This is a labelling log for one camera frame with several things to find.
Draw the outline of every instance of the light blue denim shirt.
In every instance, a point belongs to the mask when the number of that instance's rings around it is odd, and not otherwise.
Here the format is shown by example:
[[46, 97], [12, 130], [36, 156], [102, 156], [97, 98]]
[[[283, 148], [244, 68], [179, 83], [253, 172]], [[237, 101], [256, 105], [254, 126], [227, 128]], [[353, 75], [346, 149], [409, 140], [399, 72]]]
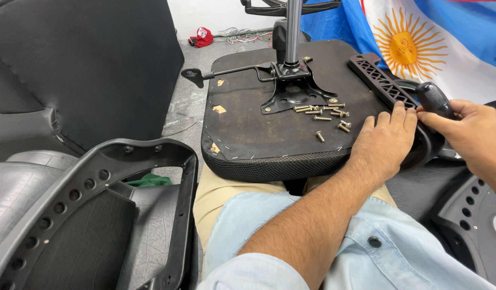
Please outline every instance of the light blue denim shirt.
[[[227, 201], [207, 246], [205, 289], [308, 289], [289, 264], [270, 255], [237, 252], [273, 216], [298, 197], [288, 193], [244, 193]], [[368, 239], [382, 242], [372, 247]], [[324, 289], [496, 289], [445, 253], [417, 221], [369, 197], [348, 224]]]

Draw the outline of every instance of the plastic wrap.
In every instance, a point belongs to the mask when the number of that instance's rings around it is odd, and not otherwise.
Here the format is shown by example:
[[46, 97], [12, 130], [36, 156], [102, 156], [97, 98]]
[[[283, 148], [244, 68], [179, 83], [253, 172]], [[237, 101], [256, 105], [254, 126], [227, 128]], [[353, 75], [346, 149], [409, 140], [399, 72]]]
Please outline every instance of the plastic wrap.
[[171, 136], [185, 131], [194, 124], [203, 125], [206, 92], [192, 93], [191, 96], [174, 100], [167, 110], [162, 136]]

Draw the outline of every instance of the hand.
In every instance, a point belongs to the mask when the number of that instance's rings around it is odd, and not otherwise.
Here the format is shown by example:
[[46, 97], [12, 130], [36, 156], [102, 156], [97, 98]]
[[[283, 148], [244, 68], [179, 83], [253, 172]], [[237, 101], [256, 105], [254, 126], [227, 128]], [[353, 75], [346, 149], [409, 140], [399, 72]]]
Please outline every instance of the hand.
[[369, 170], [377, 178], [379, 186], [399, 172], [400, 163], [411, 150], [415, 138], [416, 111], [405, 109], [403, 102], [396, 102], [393, 114], [379, 114], [366, 118], [347, 166], [358, 166]]
[[427, 113], [422, 107], [417, 109], [418, 119], [444, 135], [469, 170], [485, 178], [496, 170], [496, 109], [464, 100], [450, 100], [450, 105], [461, 121]]

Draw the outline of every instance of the shirt sleeve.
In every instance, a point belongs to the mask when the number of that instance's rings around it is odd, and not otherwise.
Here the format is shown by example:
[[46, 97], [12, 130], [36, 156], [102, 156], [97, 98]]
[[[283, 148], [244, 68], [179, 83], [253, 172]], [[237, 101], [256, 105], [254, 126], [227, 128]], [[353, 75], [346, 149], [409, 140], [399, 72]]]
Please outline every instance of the shirt sleeve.
[[289, 264], [270, 255], [239, 255], [210, 273], [197, 290], [308, 290], [302, 276]]

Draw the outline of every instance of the khaki pants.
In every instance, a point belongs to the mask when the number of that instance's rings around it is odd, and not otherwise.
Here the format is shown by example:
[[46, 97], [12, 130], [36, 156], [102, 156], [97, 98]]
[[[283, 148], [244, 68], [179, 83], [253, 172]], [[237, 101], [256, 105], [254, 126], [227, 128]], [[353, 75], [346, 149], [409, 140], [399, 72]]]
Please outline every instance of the khaki pants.
[[[330, 176], [309, 178], [304, 188], [304, 193], [309, 193], [329, 178]], [[217, 176], [206, 164], [203, 164], [200, 184], [196, 190], [196, 200], [193, 207], [196, 229], [202, 241], [203, 251], [206, 251], [210, 233], [221, 208], [230, 198], [237, 194], [249, 192], [272, 194], [281, 191], [287, 191], [282, 181], [247, 183], [226, 180]], [[397, 207], [386, 185], [379, 187], [372, 196], [393, 205], [395, 208]]]

